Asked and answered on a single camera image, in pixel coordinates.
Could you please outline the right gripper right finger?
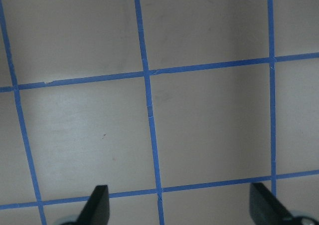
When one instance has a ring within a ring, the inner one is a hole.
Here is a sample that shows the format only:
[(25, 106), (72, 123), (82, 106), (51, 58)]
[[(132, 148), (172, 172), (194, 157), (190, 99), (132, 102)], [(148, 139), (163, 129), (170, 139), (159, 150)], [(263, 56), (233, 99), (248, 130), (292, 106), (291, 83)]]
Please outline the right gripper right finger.
[(293, 215), (263, 183), (251, 183), (249, 213), (256, 225), (294, 225)]

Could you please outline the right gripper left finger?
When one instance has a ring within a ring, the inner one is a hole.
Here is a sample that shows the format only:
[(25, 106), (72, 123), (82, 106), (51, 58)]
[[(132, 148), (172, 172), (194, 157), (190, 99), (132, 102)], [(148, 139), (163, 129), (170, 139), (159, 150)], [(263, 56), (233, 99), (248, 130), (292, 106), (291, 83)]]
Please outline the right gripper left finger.
[(94, 188), (89, 200), (85, 204), (76, 225), (107, 225), (110, 218), (109, 191), (107, 185)]

